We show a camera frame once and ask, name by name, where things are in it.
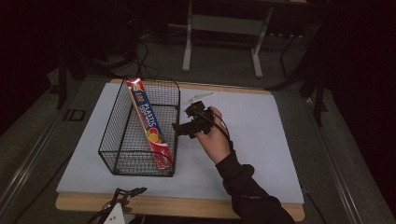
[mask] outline camera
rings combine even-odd
[[[202,101],[190,105],[185,112],[188,117],[191,117],[191,121],[184,124],[172,124],[177,136],[188,135],[190,138],[194,138],[195,133],[203,132],[208,134],[210,132],[215,116],[212,110],[205,109]]]

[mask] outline black sleeve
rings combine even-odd
[[[289,224],[293,218],[280,201],[262,189],[252,178],[254,168],[241,165],[235,151],[216,165],[223,185],[232,196],[233,210],[243,224]]]

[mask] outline human hand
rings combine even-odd
[[[214,120],[215,123],[227,133],[226,128],[221,123],[221,113],[213,106],[210,106],[209,109],[216,115]],[[208,134],[195,133],[194,135],[201,143],[207,156],[209,156],[215,164],[224,160],[224,158],[231,153],[227,138],[215,125],[213,125],[212,130]]]

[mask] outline floor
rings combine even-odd
[[[139,46],[143,77],[168,77],[177,82],[193,82],[263,89],[283,80],[279,55],[288,43],[281,36],[265,37],[260,59],[264,77],[254,77],[248,44],[230,44],[208,33],[193,34],[191,70],[181,71],[184,53],[184,30],[172,28],[166,41],[154,34],[142,36]],[[288,71],[301,59],[298,42],[285,55]],[[135,76],[137,65],[114,70],[119,75]],[[55,79],[57,71],[49,74]],[[0,223],[85,223],[91,212],[60,211],[55,207],[56,186],[67,159],[73,153],[95,100],[109,78],[93,71],[84,81],[69,78],[69,97],[64,107],[55,109],[57,95],[49,92],[1,136],[0,190],[11,194],[9,209],[2,209]],[[322,127],[312,117],[312,104],[301,98],[295,83],[274,91],[297,175],[306,190],[305,219],[302,224],[324,223],[396,223],[359,153],[359,149],[341,117],[332,94],[325,91]],[[68,109],[85,110],[82,121],[65,118]],[[10,189],[10,181],[21,169],[29,153],[37,152],[22,176],[24,187]],[[1,204],[5,204],[5,195]]]

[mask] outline wire mesh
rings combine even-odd
[[[143,80],[143,84],[173,160],[151,151],[125,80],[120,85],[108,119],[99,155],[113,175],[173,176],[176,169],[177,135],[172,123],[178,123],[180,91],[174,81]],[[160,170],[155,161],[156,154],[171,161],[172,166]]]

